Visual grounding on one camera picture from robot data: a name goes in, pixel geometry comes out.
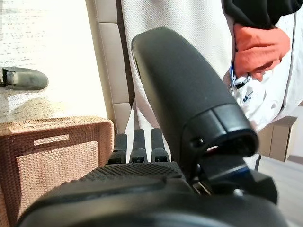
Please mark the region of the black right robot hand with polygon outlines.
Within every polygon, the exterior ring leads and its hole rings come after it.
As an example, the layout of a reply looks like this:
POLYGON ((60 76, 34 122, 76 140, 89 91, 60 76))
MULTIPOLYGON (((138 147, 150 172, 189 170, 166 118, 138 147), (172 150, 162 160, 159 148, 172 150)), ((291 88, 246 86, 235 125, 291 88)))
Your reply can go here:
POLYGON ((207 60, 165 27, 135 36, 131 50, 159 128, 152 161, 134 132, 115 157, 40 197, 19 227, 286 227, 271 177, 250 169, 259 141, 207 60))

